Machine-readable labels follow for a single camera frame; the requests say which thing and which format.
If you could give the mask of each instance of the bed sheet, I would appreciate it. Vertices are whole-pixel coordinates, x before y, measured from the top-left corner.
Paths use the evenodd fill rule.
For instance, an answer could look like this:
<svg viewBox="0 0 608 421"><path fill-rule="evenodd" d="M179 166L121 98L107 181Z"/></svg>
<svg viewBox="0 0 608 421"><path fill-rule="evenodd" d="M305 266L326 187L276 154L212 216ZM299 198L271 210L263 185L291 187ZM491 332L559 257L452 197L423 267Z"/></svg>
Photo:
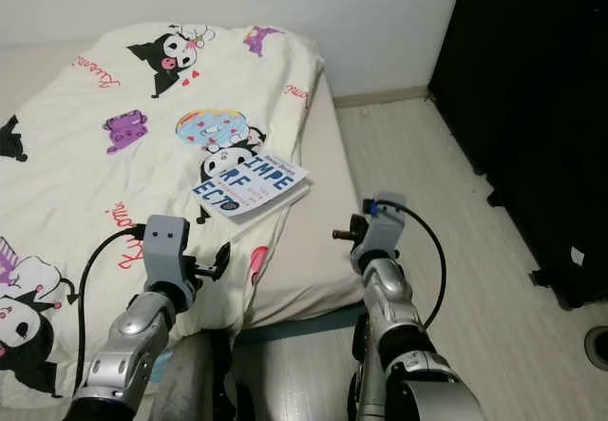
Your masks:
<svg viewBox="0 0 608 421"><path fill-rule="evenodd" d="M313 41L283 28L136 24L102 35L0 117L2 406L55 405L71 393L78 351L93 358L145 282L143 246L123 237L77 292L86 256L150 214L187 218L184 254L201 264L231 242L221 279L176 302L183 311L171 340L202 328L238 333L287 211L233 239L221 221L204 220L190 190L259 150L299 163L323 63ZM152 231L146 238L175 234ZM81 297L86 344L74 305Z"/></svg>
<svg viewBox="0 0 608 421"><path fill-rule="evenodd" d="M10 115L43 88L91 41L0 49L0 115ZM285 229L245 318L245 327L322 315L361 299L348 248L331 239L356 210L356 198L323 73L301 142L303 166L314 182L292 207Z"/></svg>

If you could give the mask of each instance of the light gray floor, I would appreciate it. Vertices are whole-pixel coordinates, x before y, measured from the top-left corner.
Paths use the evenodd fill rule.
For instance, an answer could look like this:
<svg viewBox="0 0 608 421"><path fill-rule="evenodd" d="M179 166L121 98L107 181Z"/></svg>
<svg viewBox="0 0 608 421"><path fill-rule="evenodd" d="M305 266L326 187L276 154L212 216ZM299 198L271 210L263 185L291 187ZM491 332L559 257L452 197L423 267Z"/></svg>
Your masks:
<svg viewBox="0 0 608 421"><path fill-rule="evenodd" d="M531 285L534 259L505 211L486 204L489 186L471 172L433 105L338 114L359 196L403 192L446 249L446 302L430 335L488 421L607 420L608 373L589 364L582 340L608 323L608 305L565 312L549 290ZM401 251L425 316L439 282L433 247L411 223ZM257 420L345 420L351 336L348 328L237 348L236 377L254 394Z"/></svg>

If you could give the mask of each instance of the black cabinet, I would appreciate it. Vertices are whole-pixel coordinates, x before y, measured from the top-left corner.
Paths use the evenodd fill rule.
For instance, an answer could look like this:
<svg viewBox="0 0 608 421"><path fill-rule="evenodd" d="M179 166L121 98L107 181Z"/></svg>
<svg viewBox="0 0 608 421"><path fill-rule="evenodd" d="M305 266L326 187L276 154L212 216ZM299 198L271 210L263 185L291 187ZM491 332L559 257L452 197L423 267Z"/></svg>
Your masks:
<svg viewBox="0 0 608 421"><path fill-rule="evenodd" d="M457 0L429 84L567 307L608 295L606 32L603 0Z"/></svg>

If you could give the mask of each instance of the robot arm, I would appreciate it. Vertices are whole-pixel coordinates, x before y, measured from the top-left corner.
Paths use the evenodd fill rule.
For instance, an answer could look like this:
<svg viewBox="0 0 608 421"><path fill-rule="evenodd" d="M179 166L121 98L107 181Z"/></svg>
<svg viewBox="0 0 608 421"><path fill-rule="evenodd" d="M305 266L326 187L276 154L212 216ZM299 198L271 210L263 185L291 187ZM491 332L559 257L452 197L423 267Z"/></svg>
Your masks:
<svg viewBox="0 0 608 421"><path fill-rule="evenodd" d="M230 257L226 244L213 266L199 268L194 258L182 254L188 230L185 219L153 215L148 220L143 236L145 292L110 327L107 342L74 394L66 421L123 421L135 416L176 314L190 308L202 285L196 276L220 278Z"/></svg>
<svg viewBox="0 0 608 421"><path fill-rule="evenodd" d="M353 350L356 420L482 421L475 396L437 354L416 307L395 246L405 226L405 198L380 193L364 201L365 217L353 215L348 232L335 239L354 242L352 268L362 276L368 314L355 330Z"/></svg>

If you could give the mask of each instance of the white wall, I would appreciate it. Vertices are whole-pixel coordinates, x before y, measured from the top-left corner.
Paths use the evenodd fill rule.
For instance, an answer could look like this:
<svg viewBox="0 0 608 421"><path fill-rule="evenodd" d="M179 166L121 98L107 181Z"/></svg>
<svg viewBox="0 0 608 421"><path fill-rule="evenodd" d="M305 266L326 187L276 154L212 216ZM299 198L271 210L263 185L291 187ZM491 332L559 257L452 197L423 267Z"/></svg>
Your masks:
<svg viewBox="0 0 608 421"><path fill-rule="evenodd" d="M0 0L0 45L152 20L278 25L314 38L333 94L425 85L455 0Z"/></svg>

